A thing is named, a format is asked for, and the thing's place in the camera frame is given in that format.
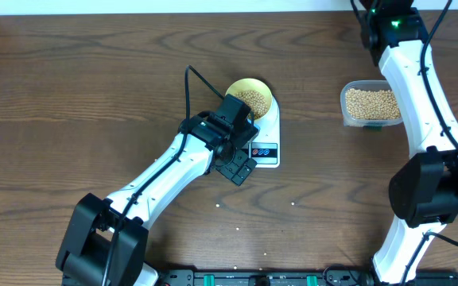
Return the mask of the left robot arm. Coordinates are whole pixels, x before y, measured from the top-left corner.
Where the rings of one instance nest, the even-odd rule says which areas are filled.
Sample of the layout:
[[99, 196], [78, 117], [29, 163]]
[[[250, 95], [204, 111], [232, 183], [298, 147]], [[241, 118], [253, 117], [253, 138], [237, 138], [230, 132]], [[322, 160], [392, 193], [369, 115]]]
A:
[[244, 146], [259, 129], [250, 107], [226, 95], [217, 111], [188, 116], [166, 151], [139, 177], [101, 199], [85, 195], [72, 213], [56, 258], [68, 283], [154, 285], [146, 264], [149, 231], [161, 212], [199, 176], [218, 171], [239, 186], [256, 163]]

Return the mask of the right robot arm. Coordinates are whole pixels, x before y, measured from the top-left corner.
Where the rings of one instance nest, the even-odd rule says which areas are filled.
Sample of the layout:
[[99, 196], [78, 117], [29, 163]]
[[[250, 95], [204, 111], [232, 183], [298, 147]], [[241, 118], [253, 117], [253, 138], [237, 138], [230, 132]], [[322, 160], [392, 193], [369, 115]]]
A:
[[389, 183], [394, 219], [372, 257], [376, 285], [439, 285], [416, 268], [434, 238], [458, 247], [441, 232], [458, 215], [458, 122], [433, 64], [427, 29], [411, 1], [361, 1], [363, 46], [390, 85], [409, 142], [409, 161]]

